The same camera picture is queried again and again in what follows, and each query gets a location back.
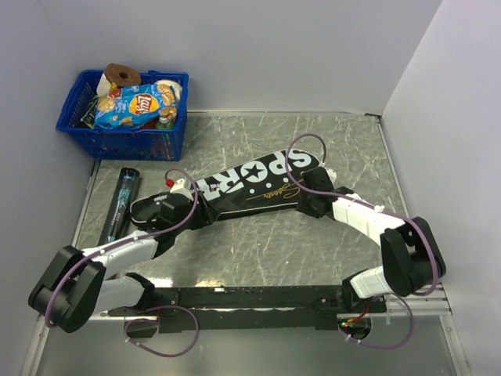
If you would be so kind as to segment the black racket cover bag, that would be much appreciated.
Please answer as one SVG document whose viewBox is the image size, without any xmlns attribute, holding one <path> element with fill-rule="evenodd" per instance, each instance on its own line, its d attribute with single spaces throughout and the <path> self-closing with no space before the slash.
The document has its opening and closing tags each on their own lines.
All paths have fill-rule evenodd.
<svg viewBox="0 0 501 376">
<path fill-rule="evenodd" d="M 286 208 L 295 208 L 301 189 L 290 181 L 284 167 L 297 181 L 301 173 L 316 168 L 320 160 L 304 150 L 292 149 L 263 155 L 196 181 L 205 200 L 220 212 L 220 219 L 233 219 Z"/>
</svg>

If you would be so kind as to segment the black shuttlecock tube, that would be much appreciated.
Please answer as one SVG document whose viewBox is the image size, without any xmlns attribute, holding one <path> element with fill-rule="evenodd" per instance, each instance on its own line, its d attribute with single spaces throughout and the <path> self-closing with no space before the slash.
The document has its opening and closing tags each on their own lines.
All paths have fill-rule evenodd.
<svg viewBox="0 0 501 376">
<path fill-rule="evenodd" d="M 137 198 L 140 172 L 122 168 L 117 179 L 109 210 L 99 237 L 98 246 L 122 238 L 129 221 L 130 204 Z"/>
</svg>

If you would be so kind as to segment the blue plastic basket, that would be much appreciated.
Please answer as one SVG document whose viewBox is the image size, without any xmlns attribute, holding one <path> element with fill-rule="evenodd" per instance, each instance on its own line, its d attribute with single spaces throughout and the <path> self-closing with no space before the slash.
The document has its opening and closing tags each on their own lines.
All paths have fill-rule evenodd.
<svg viewBox="0 0 501 376">
<path fill-rule="evenodd" d="M 88 105 L 96 96 L 102 70 L 83 70 L 71 87 L 63 104 L 56 129 L 68 134 L 97 160 L 178 161 L 187 122 L 189 75 L 186 72 L 149 70 L 141 73 L 142 83 L 153 84 L 160 79 L 176 81 L 182 86 L 175 125 L 168 129 L 154 128 L 78 128 Z"/>
</svg>

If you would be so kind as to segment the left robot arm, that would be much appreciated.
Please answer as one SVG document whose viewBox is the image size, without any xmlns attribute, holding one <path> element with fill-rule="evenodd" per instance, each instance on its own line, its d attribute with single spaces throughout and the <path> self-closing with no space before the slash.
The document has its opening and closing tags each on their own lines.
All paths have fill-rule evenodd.
<svg viewBox="0 0 501 376">
<path fill-rule="evenodd" d="M 147 314 L 160 302 L 155 285 L 137 273 L 115 274 L 153 260 L 175 244 L 184 230 L 198 230 L 218 220 L 220 212 L 203 195 L 159 193 L 134 201 L 130 220 L 136 231 L 94 248 L 60 249 L 28 297 L 49 327 L 67 333 L 81 328 L 102 311 L 120 307 Z"/>
</svg>

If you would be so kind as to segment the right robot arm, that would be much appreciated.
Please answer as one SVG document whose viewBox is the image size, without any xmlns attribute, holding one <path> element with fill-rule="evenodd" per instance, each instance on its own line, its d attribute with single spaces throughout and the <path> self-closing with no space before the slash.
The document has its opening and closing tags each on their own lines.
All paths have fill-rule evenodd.
<svg viewBox="0 0 501 376">
<path fill-rule="evenodd" d="M 396 294 L 423 295 L 446 273 L 446 265 L 428 222 L 408 219 L 364 201 L 342 186 L 334 188 L 333 173 L 324 167 L 301 173 L 296 210 L 314 218 L 327 216 L 358 230 L 380 247 L 382 265 L 359 271 L 342 281 L 343 306 L 358 312 L 371 298 Z"/>
</svg>

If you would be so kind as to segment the blue Lays chip bag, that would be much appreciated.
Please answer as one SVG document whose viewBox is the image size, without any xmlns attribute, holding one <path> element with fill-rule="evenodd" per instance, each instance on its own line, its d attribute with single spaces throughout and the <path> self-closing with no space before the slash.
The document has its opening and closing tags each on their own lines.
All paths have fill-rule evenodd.
<svg viewBox="0 0 501 376">
<path fill-rule="evenodd" d="M 95 111 L 95 128 L 140 128 L 157 119 L 168 128 L 175 121 L 182 98 L 182 86 L 171 80 L 110 90 L 100 96 Z"/>
</svg>

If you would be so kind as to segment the brown chocolate donut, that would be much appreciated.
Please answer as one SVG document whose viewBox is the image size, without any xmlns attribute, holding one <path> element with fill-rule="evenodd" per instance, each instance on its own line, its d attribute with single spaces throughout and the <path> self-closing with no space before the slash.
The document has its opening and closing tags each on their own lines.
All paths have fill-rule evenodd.
<svg viewBox="0 0 501 376">
<path fill-rule="evenodd" d="M 110 84 L 116 84 L 117 87 L 128 87 L 142 83 L 141 75 L 137 70 L 117 63 L 109 63 L 104 74 L 107 81 Z"/>
</svg>

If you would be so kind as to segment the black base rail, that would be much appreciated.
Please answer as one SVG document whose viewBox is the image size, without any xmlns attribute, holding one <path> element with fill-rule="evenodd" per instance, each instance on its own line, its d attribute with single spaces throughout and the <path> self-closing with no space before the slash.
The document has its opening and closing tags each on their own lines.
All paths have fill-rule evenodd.
<svg viewBox="0 0 501 376">
<path fill-rule="evenodd" d="M 193 329 L 193 319 L 181 311 L 186 308 L 199 322 L 201 330 L 268 329 L 313 327 L 338 329 L 337 320 L 370 313 L 386 313 L 383 297 L 356 298 L 341 285 L 274 287 L 158 287 L 153 307 L 177 304 L 177 309 L 154 310 L 119 307 L 109 316 L 151 316 L 160 319 L 159 332 L 176 333 Z"/>
</svg>

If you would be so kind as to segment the aluminium frame rail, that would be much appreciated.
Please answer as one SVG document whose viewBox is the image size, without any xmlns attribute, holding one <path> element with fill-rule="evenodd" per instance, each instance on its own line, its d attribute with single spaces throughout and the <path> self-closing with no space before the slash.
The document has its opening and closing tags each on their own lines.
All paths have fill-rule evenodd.
<svg viewBox="0 0 501 376">
<path fill-rule="evenodd" d="M 396 316 L 405 316 L 409 310 L 404 303 L 393 295 L 386 295 L 387 313 Z M 449 301 L 445 296 L 430 297 L 408 297 L 404 298 L 407 306 L 415 316 L 450 316 L 452 310 Z"/>
</svg>

